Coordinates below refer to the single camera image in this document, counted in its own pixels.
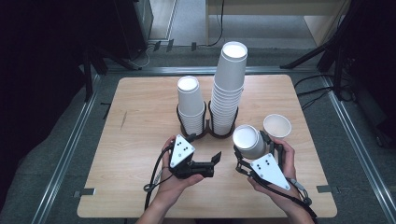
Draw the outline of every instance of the white paper cup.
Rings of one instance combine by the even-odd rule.
[[[243,124],[233,131],[233,143],[246,159],[256,160],[265,154],[262,136],[250,125]]]
[[[215,73],[216,84],[225,91],[243,87],[247,65],[248,48],[239,42],[228,42],[221,50]]]
[[[262,126],[268,135],[277,139],[283,139],[291,132],[290,121],[278,114],[271,114],[265,117]]]
[[[195,116],[204,108],[204,98],[196,77],[182,77],[177,83],[178,110],[183,115]]]

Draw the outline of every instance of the hand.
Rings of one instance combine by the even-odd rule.
[[[163,145],[162,150],[168,147],[172,141],[175,141],[175,139],[175,136],[170,137]],[[167,151],[163,154],[163,172],[161,174],[160,182],[165,180],[169,176],[171,177],[161,183],[158,188],[157,194],[155,195],[148,209],[143,213],[143,215],[139,218],[139,220],[137,220],[136,223],[162,223],[167,211],[177,202],[178,197],[180,197],[184,189],[194,184],[197,184],[204,179],[204,177],[201,175],[192,175],[187,179],[177,179],[175,176],[172,176],[172,173],[169,171],[168,165],[169,152]]]
[[[294,148],[292,148],[287,142],[279,139],[273,139],[276,144],[282,144],[285,154],[283,155],[283,174],[285,177],[290,179],[297,179],[296,169],[294,167]],[[314,223],[311,216],[297,203],[292,202],[283,196],[280,196],[268,189],[263,188],[253,178],[249,177],[247,181],[253,186],[258,192],[262,192],[268,195],[271,200],[282,209],[288,216],[290,223]],[[290,190],[282,189],[275,185],[269,185],[269,187],[276,189],[282,193],[288,194],[291,197],[300,199],[299,191],[296,188],[290,188]]]

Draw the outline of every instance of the desk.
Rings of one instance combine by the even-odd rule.
[[[213,77],[197,78],[208,102]],[[127,77],[120,81],[85,185],[96,192],[81,197],[80,217],[141,216],[146,198],[143,186],[149,182],[164,142],[180,133],[178,80]],[[290,78],[246,76],[236,126],[250,124],[260,129],[271,113],[290,119],[293,130],[285,140],[296,150],[297,177],[313,200],[312,208],[319,217],[334,217],[337,209],[332,194],[317,191],[317,186],[328,183]],[[207,134],[192,144],[195,161],[210,161],[219,151],[221,161],[214,177],[186,189],[167,217],[285,217],[269,197],[255,191],[235,171],[231,137],[217,139]]]
[[[332,35],[348,6],[349,0],[227,0],[223,15],[302,15],[320,46]],[[221,0],[205,0],[206,44],[209,44],[209,15],[221,15]]]

